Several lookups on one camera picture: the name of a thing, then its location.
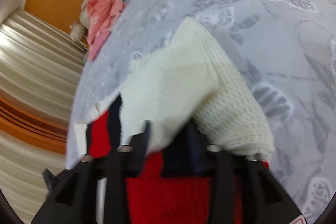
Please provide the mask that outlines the white red black knit sweater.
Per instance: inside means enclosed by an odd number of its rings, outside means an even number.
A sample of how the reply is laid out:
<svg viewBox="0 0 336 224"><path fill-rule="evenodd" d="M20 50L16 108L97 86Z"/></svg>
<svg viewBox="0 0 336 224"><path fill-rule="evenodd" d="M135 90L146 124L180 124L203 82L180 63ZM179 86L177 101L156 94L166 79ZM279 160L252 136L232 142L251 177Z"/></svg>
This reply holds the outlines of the white red black knit sweater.
<svg viewBox="0 0 336 224"><path fill-rule="evenodd" d="M126 179L130 223L208 223L211 179L194 173L189 122L210 144L264 164L274 145L267 119L218 41L186 18L167 46L133 60L112 94L73 124L77 148L94 159L129 145L150 122L141 173ZM106 179L98 181L103 222Z"/></svg>

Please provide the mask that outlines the beige curtain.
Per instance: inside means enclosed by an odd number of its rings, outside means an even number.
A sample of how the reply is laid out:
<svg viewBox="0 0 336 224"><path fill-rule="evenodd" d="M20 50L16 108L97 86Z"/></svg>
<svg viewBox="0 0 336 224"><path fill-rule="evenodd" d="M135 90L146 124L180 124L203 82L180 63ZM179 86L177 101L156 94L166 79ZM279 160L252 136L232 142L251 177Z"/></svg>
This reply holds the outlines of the beige curtain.
<svg viewBox="0 0 336 224"><path fill-rule="evenodd" d="M83 65L68 34L25 10L1 23L1 191L21 222L45 200L43 171L65 166Z"/></svg>

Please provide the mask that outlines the plush toy on nightstand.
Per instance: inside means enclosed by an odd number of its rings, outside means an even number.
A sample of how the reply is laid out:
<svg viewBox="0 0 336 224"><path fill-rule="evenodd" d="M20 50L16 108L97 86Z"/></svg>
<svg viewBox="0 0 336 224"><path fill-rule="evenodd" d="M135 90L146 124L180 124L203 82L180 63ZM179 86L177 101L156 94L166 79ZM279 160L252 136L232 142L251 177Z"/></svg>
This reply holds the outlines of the plush toy on nightstand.
<svg viewBox="0 0 336 224"><path fill-rule="evenodd" d="M73 22L70 25L70 38L72 39L72 41L77 41L77 40L81 40L82 38L84 38L84 36L86 35L87 29L78 22Z"/></svg>

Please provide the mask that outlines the grey butterfly bedspread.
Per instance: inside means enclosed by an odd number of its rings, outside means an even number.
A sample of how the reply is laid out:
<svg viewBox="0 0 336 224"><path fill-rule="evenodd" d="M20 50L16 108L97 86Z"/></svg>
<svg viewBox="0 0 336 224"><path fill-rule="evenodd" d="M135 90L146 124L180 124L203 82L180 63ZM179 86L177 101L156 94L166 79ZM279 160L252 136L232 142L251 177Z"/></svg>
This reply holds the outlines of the grey butterfly bedspread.
<svg viewBox="0 0 336 224"><path fill-rule="evenodd" d="M187 16L221 44L270 124L270 168L308 223L335 195L335 0L130 0L84 67L71 123L115 91L131 61L166 46Z"/></svg>

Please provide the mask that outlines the pink garment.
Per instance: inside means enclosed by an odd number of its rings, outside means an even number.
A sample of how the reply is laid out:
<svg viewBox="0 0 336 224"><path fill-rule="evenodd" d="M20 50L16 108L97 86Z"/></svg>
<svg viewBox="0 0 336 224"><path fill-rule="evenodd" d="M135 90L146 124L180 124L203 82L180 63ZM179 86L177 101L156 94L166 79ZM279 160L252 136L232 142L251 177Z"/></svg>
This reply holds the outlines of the pink garment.
<svg viewBox="0 0 336 224"><path fill-rule="evenodd" d="M89 16L87 42L90 61L93 61L100 52L110 36L110 28L116 23L125 8L126 4L123 0L89 0L87 2Z"/></svg>

